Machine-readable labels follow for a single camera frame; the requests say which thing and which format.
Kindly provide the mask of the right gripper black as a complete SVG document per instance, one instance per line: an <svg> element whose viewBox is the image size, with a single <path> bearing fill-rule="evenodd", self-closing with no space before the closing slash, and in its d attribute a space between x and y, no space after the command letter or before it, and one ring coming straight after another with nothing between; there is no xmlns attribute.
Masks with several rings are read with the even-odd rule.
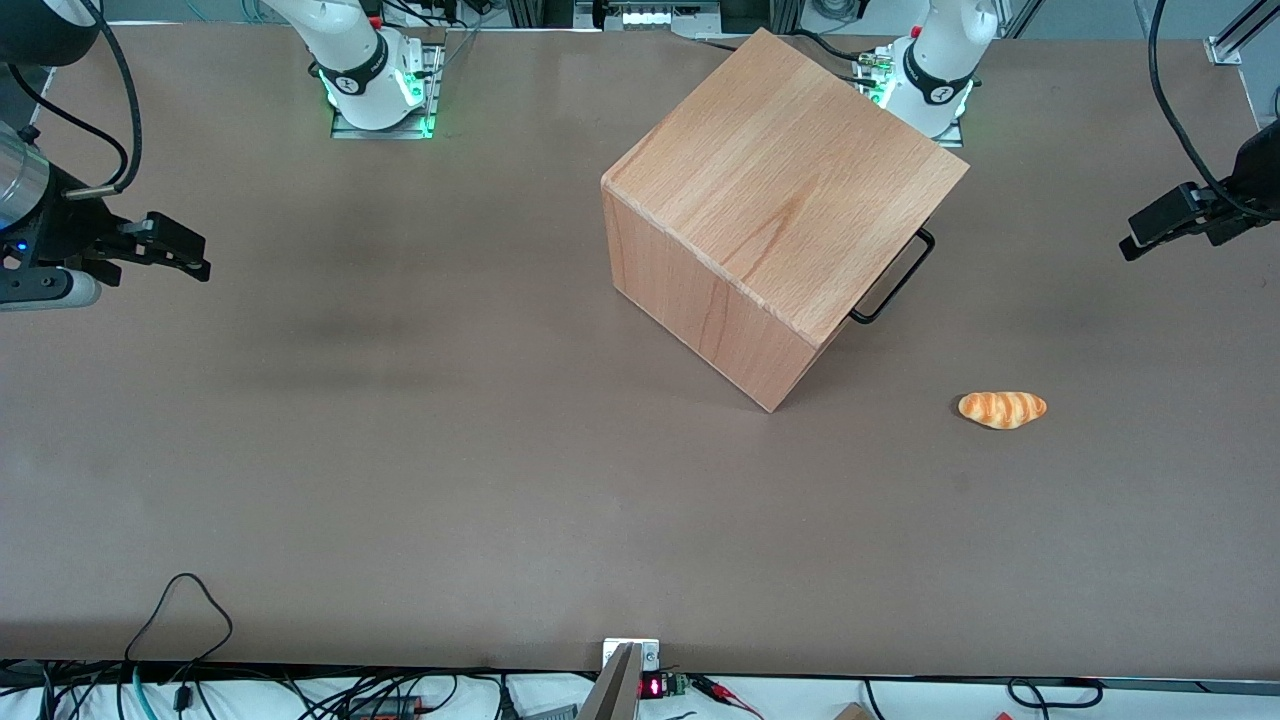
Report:
<svg viewBox="0 0 1280 720"><path fill-rule="evenodd" d="M70 201L67 190L84 183L52 168L37 206L3 231L3 260L19 266L63 266L118 287L122 263L166 266L209 282L205 237L160 211L138 222L114 215L102 199Z"/></svg>

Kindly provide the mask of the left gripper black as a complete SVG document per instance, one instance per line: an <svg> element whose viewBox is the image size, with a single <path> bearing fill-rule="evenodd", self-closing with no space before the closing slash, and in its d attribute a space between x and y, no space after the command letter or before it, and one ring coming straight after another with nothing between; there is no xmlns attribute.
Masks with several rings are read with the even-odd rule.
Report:
<svg viewBox="0 0 1280 720"><path fill-rule="evenodd" d="M1180 183L1130 217L1130 233L1119 242L1128 263L1162 243L1189 234L1204 234L1215 247L1277 220L1279 122L1272 120L1236 152L1229 177L1201 191ZM1207 208L1206 228L1204 209Z"/></svg>

